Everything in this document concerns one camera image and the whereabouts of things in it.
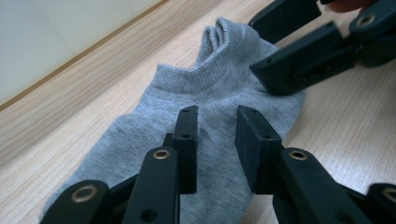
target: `gray sock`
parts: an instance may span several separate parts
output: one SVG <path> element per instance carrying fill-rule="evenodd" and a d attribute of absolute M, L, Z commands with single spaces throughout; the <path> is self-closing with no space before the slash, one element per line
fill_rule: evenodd
<path fill-rule="evenodd" d="M 198 105 L 198 192 L 181 196 L 180 222 L 240 221 L 251 192 L 234 145 L 238 105 L 258 109 L 285 137 L 304 99 L 303 92 L 271 96 L 250 72 L 275 50 L 248 26 L 218 19 L 205 29 L 195 66 L 160 64 L 138 107 L 114 121 L 49 204 L 78 181 L 113 187 L 137 174 L 145 154 L 175 129 L 178 111 Z"/>

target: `white wall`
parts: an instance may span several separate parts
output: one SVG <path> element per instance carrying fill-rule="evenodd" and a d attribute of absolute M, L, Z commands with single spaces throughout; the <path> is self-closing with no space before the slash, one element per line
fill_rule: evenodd
<path fill-rule="evenodd" d="M 0 105 L 160 0 L 0 0 Z"/>

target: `wooden table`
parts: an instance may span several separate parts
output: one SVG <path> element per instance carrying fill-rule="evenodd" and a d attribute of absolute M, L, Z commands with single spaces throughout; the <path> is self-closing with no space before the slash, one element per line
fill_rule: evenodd
<path fill-rule="evenodd" d="M 131 112 L 157 63 L 191 66 L 217 17 L 248 22 L 269 0 L 170 0 L 0 112 L 0 220 L 36 223 L 45 201 L 78 167 L 111 121 Z M 311 22 L 285 46 L 336 20 Z M 285 146 L 316 155 L 336 181 L 360 192 L 396 183 L 396 62 L 356 68 L 308 89 Z M 255 196 L 245 223 L 274 223 L 270 196 Z"/>

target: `wood grain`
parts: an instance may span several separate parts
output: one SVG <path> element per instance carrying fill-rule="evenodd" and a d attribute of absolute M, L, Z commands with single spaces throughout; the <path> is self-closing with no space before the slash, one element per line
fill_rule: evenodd
<path fill-rule="evenodd" d="M 158 63 L 189 67 L 217 17 L 248 20 L 270 1 L 170 0 L 0 112 L 0 220 L 35 223 L 112 120 L 132 111 Z M 325 12 L 342 29 L 356 14 Z M 309 88 L 285 146 L 313 152 L 334 178 L 360 192 L 396 183 L 395 62 L 356 68 Z M 256 196 L 244 223 L 275 223 L 270 196 Z"/>

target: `sock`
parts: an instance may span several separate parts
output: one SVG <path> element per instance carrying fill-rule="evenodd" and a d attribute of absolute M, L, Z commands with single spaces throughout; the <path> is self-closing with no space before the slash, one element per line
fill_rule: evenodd
<path fill-rule="evenodd" d="M 259 110 L 285 137 L 304 100 L 303 92 L 268 94 L 249 70 L 275 51 L 247 25 L 218 19 L 205 29 L 194 67 L 159 64 L 137 108 L 112 123 L 47 207 L 81 180 L 113 187 L 136 175 L 145 154 L 175 129 L 178 111 L 198 105 L 198 191 L 180 196 L 180 223 L 241 221 L 252 194 L 234 145 L 238 105 Z"/>

